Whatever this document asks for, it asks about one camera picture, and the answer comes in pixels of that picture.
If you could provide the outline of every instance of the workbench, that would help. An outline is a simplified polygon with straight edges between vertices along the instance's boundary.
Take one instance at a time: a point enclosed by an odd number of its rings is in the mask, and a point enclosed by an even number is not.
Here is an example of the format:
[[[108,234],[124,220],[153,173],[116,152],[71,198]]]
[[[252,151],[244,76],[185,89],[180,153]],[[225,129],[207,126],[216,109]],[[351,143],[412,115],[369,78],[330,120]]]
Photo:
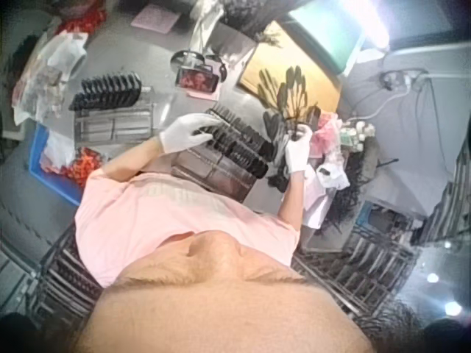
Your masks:
[[[134,13],[120,10],[109,13],[107,21],[89,40],[82,67],[68,83],[61,118],[46,119],[45,126],[74,138],[74,112],[69,111],[68,106],[74,94],[81,90],[80,82],[84,78],[113,72],[134,71],[141,77],[143,86],[154,88],[157,103],[154,127],[168,126],[178,116],[204,112],[215,104],[214,101],[190,98],[184,90],[174,86],[175,73],[171,71],[170,59],[176,51],[188,48],[192,29],[184,32],[173,29],[162,35],[131,26],[134,17]],[[262,119],[265,109],[256,97],[237,87],[251,54],[228,70],[219,103],[266,137]],[[129,146],[106,146],[97,150],[115,157],[126,148]],[[266,179],[262,179],[255,183],[244,204],[253,210],[276,214],[282,197],[275,188],[269,188]]]

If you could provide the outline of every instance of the white latex glove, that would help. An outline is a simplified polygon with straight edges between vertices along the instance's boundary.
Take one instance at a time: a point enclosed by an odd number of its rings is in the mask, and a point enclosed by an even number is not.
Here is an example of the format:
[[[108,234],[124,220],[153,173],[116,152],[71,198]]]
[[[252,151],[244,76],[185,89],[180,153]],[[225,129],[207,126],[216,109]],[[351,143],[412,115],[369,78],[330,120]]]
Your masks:
[[[220,123],[219,119],[204,113],[180,116],[159,134],[163,151],[165,153],[179,152],[208,142],[213,138],[212,134],[194,135],[194,132],[204,126],[214,126]]]
[[[297,127],[298,140],[293,141],[288,137],[288,144],[286,145],[286,165],[288,166],[289,173],[295,171],[305,171],[308,164],[310,141],[312,137],[312,130],[307,125],[298,125]]]

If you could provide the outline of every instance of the pink t-shirt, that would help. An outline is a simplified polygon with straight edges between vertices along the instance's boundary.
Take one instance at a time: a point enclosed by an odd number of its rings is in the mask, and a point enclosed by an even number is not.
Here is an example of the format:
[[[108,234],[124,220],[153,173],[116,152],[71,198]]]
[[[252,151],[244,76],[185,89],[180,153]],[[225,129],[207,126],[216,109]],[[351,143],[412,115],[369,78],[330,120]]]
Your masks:
[[[80,257],[103,287],[172,235],[221,230],[286,266],[300,237],[275,217],[192,182],[156,173],[116,182],[101,169],[90,175],[75,221]]]

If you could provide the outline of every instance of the ceiling light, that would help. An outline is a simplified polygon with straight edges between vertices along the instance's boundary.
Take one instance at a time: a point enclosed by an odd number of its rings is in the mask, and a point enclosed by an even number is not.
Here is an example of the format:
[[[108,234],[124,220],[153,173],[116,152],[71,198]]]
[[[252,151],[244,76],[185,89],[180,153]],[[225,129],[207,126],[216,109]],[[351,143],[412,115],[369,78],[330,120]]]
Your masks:
[[[445,312],[448,316],[458,316],[463,308],[457,302],[448,302],[445,304]]]
[[[389,45],[389,34],[370,0],[341,0],[344,8],[359,22],[368,38],[379,49]]]
[[[427,276],[427,281],[429,281],[429,283],[437,283],[439,279],[440,278],[437,276],[437,274],[429,274]]]

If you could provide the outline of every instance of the plastic container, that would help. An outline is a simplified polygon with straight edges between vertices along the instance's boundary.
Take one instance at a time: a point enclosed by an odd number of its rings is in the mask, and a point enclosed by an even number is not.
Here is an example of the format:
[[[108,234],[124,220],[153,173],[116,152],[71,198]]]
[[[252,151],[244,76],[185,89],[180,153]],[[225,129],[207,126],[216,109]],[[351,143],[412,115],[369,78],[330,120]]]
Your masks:
[[[48,129],[41,124],[36,124],[35,139],[32,142],[31,152],[29,153],[29,172],[45,186],[78,206],[83,195],[83,190],[79,185],[65,176],[46,173],[41,169],[39,160],[44,147],[46,147],[48,136]]]

